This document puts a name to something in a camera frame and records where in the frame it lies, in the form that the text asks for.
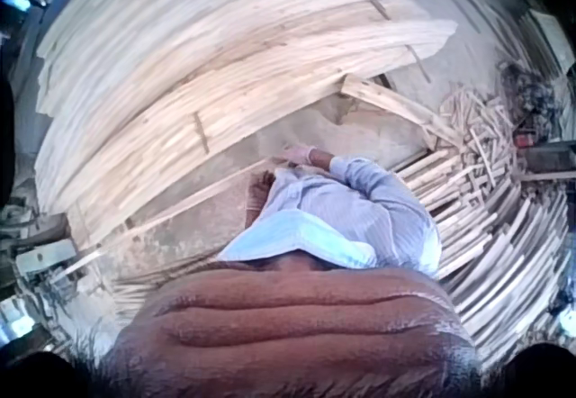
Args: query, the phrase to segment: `concrete floor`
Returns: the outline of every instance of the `concrete floor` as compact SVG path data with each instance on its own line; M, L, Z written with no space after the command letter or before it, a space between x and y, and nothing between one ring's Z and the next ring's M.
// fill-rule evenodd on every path
M400 93L437 109L456 84L494 94L497 66L503 60L530 61L521 42L515 43L517 19L527 10L524 0L416 0L435 18L458 22L456 34L433 58L424 61L432 78L428 83L416 65L387 73ZM424 147L419 128L390 114L377 114L360 107L349 113L351 102L331 96L294 113L250 136L202 165L167 189L133 217L144 222L157 212L297 142L315 145L336 154L361 155L390 167ZM145 272L166 262L199 255L232 239L242 229L245 187L237 186L217 195L172 221L127 241L98 259L93 274L101 276L104 289L82 295L69 310L73 321L65 329L76 336L91 331L101 320L103 350L119 330L112 318L113 300L106 286L114 278Z

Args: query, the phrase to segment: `wooden stick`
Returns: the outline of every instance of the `wooden stick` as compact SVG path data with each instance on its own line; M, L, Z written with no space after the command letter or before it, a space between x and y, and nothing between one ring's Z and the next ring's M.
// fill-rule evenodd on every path
M433 164L436 161L447 157L449 154L450 151L448 149L434 152L433 154L428 155L427 157L415 162L411 166L404 168L401 172L398 173L398 176L401 177L402 179L406 179L407 177L410 177L418 173L420 170L426 168L428 165Z
M534 182L536 180L561 180L576 178L576 171L559 171L556 173L536 173L533 175L520 175L521 182Z
M390 89L350 74L346 76L341 92L344 95L352 96L366 103L376 105L408 121L416 123L428 129L437 137L455 145L457 148L461 148L464 144L462 135L448 126L444 120L432 110L410 101L410 99Z
M482 148L482 145L480 144L480 140L478 139L478 136L476 135L476 132L474 132L474 129L472 127L470 128L470 133L472 135L474 143L476 143L476 147L478 148L478 151L480 152L480 156L481 156L482 160L484 161L484 166L486 166L486 173L488 173L488 178L490 179L490 184L492 185L492 188L494 188L494 187L496 187L496 181L494 180L494 174L492 173L492 169L490 168L490 162L489 162L488 158L486 158L486 152L484 152L484 149Z
M198 191L197 193L194 193L188 197L186 197L184 200L182 200L180 203L177 203L175 205L173 205L172 207L169 207L168 209L165 209L163 212L159 213L158 215L156 215L154 218L148 220L147 222L134 227L133 229L124 232L123 234L121 234L120 236L118 236L115 240L106 243L102 249L110 249L120 243L122 243L123 241L133 238L134 236L137 236L139 234L142 234L148 230L153 229L154 227L157 227L158 225L160 225L163 222L166 222L168 220L171 220L172 218L174 218L175 216L179 215L180 213L183 213L193 207L195 207L196 205L205 202L206 200L213 198L215 195L220 194L224 191L226 191L227 189L232 188L234 185L237 185L239 183L240 180L242 180L246 175L248 175L249 173L255 172L258 169L264 168L265 166L269 166L272 164L272 161L270 159L262 159L261 161L258 161L256 164L252 164L249 167L246 167L228 177L223 178L222 180L216 182L215 184L212 184L210 186L207 186L206 188L204 188L201 191Z

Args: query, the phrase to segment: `man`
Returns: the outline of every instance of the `man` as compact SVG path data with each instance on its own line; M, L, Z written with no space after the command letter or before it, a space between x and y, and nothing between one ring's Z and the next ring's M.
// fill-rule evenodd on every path
M470 337L446 293L418 271L433 273L438 256L418 201L366 160L311 148L285 158L333 177L297 168L255 176L248 230L222 252L227 262L159 289L99 365L40 353L0 373L4 388L65 397L472 398L544 395L570 381L574 357L550 346L522 352L481 390Z
M367 159L337 158L311 147L288 149L283 157L325 174L279 168L275 175L254 177L248 189L249 229L220 259L248 261L302 249L339 267L436 273L437 227L394 174Z

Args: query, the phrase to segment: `hair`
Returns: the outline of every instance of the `hair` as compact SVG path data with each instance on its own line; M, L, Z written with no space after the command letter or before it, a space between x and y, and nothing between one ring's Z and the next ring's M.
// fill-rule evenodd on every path
M19 391L22 396L54 393L61 397L141 397L144 391L139 388L137 378L129 380L129 386L117 378L106 364L98 364L93 352L84 346L69 361L48 352L35 353L0 372L0 384L6 391ZM462 398L476 397L526 397L554 394L556 388L565 393L572 388L572 375L576 372L576 357L564 348L553 344L536 344L517 354L505 366L492 373L490 381L479 391L470 391ZM366 386L362 379L350 385L345 391L335 393L338 380L334 384L319 389L318 386L279 384L272 398L333 397L333 398L372 398L396 397L393 379L381 384ZM420 396L412 391L410 396ZM183 396L202 396L200 388L194 384ZM234 393L228 397L239 396ZM254 396L262 396L254 391Z

